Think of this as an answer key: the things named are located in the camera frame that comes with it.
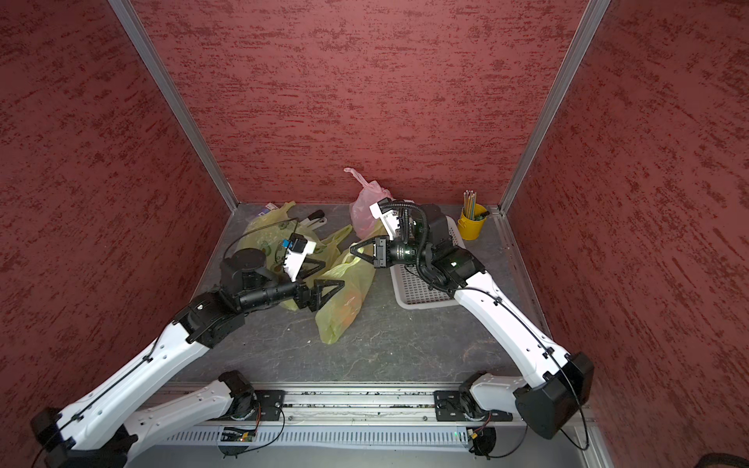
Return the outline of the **green avocado plastic bag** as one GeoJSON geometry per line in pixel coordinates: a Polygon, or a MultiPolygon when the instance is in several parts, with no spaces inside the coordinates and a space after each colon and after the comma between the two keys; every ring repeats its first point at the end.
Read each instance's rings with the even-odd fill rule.
{"type": "Polygon", "coordinates": [[[270,270],[281,274],[284,272],[285,240],[298,234],[315,243],[314,251],[306,257],[302,269],[306,271],[315,266],[322,269],[305,278],[304,284],[310,289],[321,286],[323,296],[329,296],[330,299],[315,312],[315,323],[321,341],[334,344],[361,311],[374,282],[375,269],[341,247],[353,233],[352,225],[347,224],[332,234],[320,236],[321,218],[310,213],[295,220],[290,216],[290,210],[295,206],[294,202],[289,202],[251,220],[238,247],[263,251],[270,270]]]}

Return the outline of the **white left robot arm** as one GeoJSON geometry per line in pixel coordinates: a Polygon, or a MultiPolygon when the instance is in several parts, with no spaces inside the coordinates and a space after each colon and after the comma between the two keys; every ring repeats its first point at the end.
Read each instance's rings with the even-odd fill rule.
{"type": "Polygon", "coordinates": [[[33,417],[32,432],[41,446],[36,457],[47,467],[123,467],[155,443],[206,420],[260,423],[256,390],[237,370],[149,411],[140,406],[242,328],[249,314],[287,300],[300,309],[321,309],[345,286],[343,280],[306,283],[324,266],[305,251],[289,251],[280,274],[267,268],[258,249],[224,259],[220,284],[195,296],[140,354],[76,402],[33,417]]]}

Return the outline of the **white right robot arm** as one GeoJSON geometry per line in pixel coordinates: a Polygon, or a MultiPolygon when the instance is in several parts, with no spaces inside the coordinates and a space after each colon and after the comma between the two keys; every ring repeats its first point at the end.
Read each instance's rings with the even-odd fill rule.
{"type": "Polygon", "coordinates": [[[592,389],[593,363],[542,333],[505,296],[478,257],[454,243],[447,218],[437,206],[383,198],[369,210],[385,233],[353,245],[351,253],[376,268],[411,267],[429,289],[468,310],[519,370],[522,379],[513,386],[490,374],[468,381],[469,409],[515,411],[547,440],[583,413],[592,389]]]}

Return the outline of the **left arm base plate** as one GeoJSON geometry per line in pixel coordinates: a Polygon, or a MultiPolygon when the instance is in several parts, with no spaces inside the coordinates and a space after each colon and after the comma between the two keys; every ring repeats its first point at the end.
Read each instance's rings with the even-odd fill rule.
{"type": "Polygon", "coordinates": [[[254,390],[245,392],[232,400],[229,409],[215,420],[238,423],[258,421],[279,421],[284,405],[284,390],[254,390]]]}

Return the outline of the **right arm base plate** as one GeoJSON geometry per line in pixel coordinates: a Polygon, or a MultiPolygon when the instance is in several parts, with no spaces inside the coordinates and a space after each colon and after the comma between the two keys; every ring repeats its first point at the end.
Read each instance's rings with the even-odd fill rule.
{"type": "Polygon", "coordinates": [[[467,391],[437,390],[433,392],[435,415],[438,421],[484,423],[513,421],[512,413],[482,409],[467,391]]]}

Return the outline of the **pink plastic bag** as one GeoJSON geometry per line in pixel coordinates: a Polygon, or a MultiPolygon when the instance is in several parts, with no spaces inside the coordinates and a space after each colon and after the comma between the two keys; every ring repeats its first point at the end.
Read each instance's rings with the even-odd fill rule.
{"type": "Polygon", "coordinates": [[[378,219],[373,217],[370,206],[384,198],[392,199],[393,196],[377,181],[366,181],[353,168],[345,168],[344,171],[351,174],[362,186],[357,199],[349,206],[349,216],[356,235],[364,240],[371,237],[378,228],[378,219]]]}

